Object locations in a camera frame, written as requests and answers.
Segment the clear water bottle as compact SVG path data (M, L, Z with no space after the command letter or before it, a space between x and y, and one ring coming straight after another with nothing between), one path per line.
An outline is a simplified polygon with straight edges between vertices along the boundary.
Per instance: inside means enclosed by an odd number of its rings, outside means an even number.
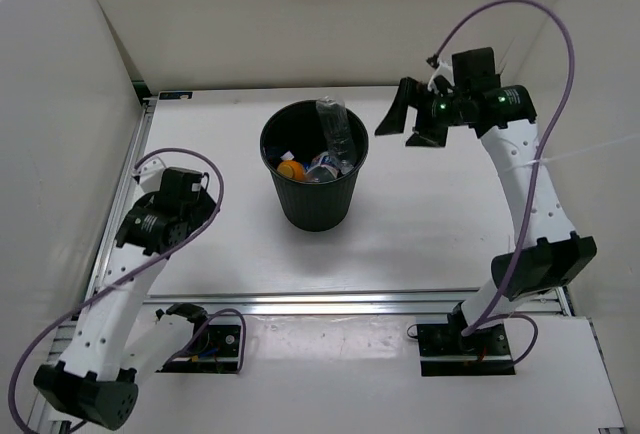
M341 100L326 96L315 102L328 151L338 160L342 174L351 172L357 163L346 106Z

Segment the orange juice bottle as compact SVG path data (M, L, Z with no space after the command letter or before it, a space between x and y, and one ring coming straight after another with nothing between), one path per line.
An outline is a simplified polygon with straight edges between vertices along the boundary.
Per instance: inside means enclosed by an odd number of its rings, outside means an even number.
M295 160L282 161L277 167L277 172L282 176L297 182L306 181L306 170L304 166Z

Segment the clear bottle blue label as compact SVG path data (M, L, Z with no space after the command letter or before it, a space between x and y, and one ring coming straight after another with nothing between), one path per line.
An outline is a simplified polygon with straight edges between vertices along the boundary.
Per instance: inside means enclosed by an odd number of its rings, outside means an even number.
M291 151L287 151L281 156L282 161L290 161L294 159L295 159L295 156Z

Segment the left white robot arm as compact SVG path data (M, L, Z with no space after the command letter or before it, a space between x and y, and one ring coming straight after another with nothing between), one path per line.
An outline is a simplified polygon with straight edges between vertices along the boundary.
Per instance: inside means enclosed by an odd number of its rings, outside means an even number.
M144 299L164 269L165 253L211 216L215 201L205 173L169 167L159 187L145 189L115 238L99 299L83 308L76 333L53 365L42 365L34 386L57 411L115 431L131 415L143 381L182 349L206 349L206 311L176 304L134 343L127 340Z

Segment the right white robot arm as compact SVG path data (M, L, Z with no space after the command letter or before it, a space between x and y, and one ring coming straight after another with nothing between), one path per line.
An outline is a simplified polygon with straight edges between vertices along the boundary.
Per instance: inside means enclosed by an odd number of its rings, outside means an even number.
M427 83L402 78L375 133L402 133L408 110L415 109L407 146L443 148L450 128L466 126L493 162L516 240L512 252L492 260L490 280L454 312L460 322L449 329L450 344L470 354L484 343L484 327L534 295L567 286L597 247L593 237L578 234L542 162L545 138L528 90L502 85L489 47L457 53L452 61L450 78L440 72Z

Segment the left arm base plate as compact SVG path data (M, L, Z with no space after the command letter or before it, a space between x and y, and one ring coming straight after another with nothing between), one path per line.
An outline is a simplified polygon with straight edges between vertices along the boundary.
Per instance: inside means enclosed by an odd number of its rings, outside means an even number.
M185 354L167 362L158 373L239 374L244 366L246 322L223 315L209 323Z

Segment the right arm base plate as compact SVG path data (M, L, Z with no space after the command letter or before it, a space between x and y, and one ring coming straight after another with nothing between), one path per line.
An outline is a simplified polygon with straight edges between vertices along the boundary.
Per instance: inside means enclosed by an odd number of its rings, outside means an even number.
M414 324L422 377L510 376L515 374L503 324L460 337L448 324Z

